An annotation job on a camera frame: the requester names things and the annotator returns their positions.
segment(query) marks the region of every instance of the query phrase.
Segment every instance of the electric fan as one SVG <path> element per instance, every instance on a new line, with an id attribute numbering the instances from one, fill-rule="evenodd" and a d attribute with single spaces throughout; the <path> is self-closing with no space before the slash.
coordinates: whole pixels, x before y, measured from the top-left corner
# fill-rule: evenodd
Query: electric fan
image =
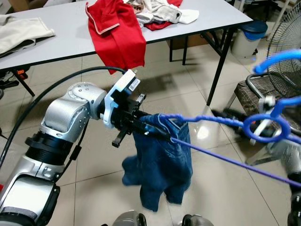
<path id="1" fill-rule="evenodd" d="M 282 19 L 268 48 L 267 58 L 290 49 L 301 49 L 301 2 Z M 286 60 L 268 69 L 269 78 L 283 97 L 301 95 L 301 60 Z"/>

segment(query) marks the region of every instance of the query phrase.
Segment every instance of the denim garment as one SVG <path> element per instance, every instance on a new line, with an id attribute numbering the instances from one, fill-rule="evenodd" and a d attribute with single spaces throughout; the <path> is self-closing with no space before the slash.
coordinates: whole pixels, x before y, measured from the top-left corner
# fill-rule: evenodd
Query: denim garment
<path id="1" fill-rule="evenodd" d="M 141 121 L 168 131 L 171 137 L 190 143 L 188 123 L 180 120 L 162 120 L 159 114 L 148 115 Z M 184 191 L 192 176 L 190 148 L 171 141 L 146 137 L 134 133 L 137 155 L 122 162 L 126 186 L 141 185 L 142 206 L 158 211 L 158 203 L 164 192 L 170 203 L 181 204 Z"/>

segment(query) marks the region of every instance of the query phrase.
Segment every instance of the red garment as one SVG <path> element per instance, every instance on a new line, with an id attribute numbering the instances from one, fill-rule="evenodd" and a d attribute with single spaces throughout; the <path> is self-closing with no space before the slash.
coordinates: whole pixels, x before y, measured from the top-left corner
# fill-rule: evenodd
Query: red garment
<path id="1" fill-rule="evenodd" d="M 106 66 L 144 66 L 146 41 L 130 5 L 122 0 L 98 0 L 90 7 L 86 3 L 86 14 L 95 51 Z"/>
<path id="2" fill-rule="evenodd" d="M 167 2 L 169 4 L 173 4 L 174 6 L 177 6 L 177 7 L 179 7 L 182 4 L 182 1 L 183 0 L 167 0 Z M 171 24 L 173 24 L 173 23 L 171 23 L 171 22 L 164 22 L 162 24 L 151 23 L 151 24 L 145 24 L 144 27 L 147 27 L 151 31 L 156 31 L 156 30 L 166 28 Z"/>

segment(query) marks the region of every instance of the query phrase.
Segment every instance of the beige tile floor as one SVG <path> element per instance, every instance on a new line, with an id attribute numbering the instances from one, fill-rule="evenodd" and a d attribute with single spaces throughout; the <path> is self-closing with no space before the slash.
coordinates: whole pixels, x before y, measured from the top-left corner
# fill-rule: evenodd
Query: beige tile floor
<path id="1" fill-rule="evenodd" d="M 252 67 L 265 58 L 268 42 L 262 40 L 256 58 L 236 59 L 227 56 L 212 104 L 206 100 L 214 78 L 219 56 L 205 45 L 188 49 L 187 65 L 181 65 L 182 50 L 174 51 L 174 62 L 168 61 L 168 46 L 160 42 L 147 46 L 146 67 L 137 68 L 141 79 L 138 91 L 146 93 L 143 110 L 149 113 L 182 113 L 212 115 L 211 109 L 222 110 L 237 83 L 252 72 Z M 98 56 L 86 56 L 32 67 L 26 82 L 39 94 L 58 79 L 80 69 L 103 65 Z M 120 77 L 107 72 L 83 74 L 51 92 L 26 118 L 14 142 L 26 146 L 26 137 L 38 131 L 38 125 L 49 103 L 62 96 L 66 88 L 78 81 L 89 81 L 109 89 Z M 0 100 L 0 126 L 8 136 L 26 106 L 33 100 L 24 88 L 5 90 Z M 233 108 L 242 110 L 235 100 Z M 171 205 L 161 196 L 159 211 L 145 210 L 140 203 L 139 187 L 125 187 L 121 163 L 135 154 L 134 140 L 126 137 L 121 147 L 111 146 L 116 130 L 104 127 L 101 121 L 91 121 L 82 151 L 63 178 L 61 194 L 51 226 L 111 225 L 122 212 L 135 209 L 145 214 L 150 226 L 176 226 L 186 213 L 201 214 L 215 226 L 285 226 L 289 212 L 288 186 L 229 165 L 202 153 L 192 151 L 193 178 L 181 206 Z M 190 125 L 192 143 L 244 161 L 256 147 L 241 141 L 227 127 L 218 123 L 200 122 Z M 261 169 L 285 176 L 279 162 L 260 166 Z"/>

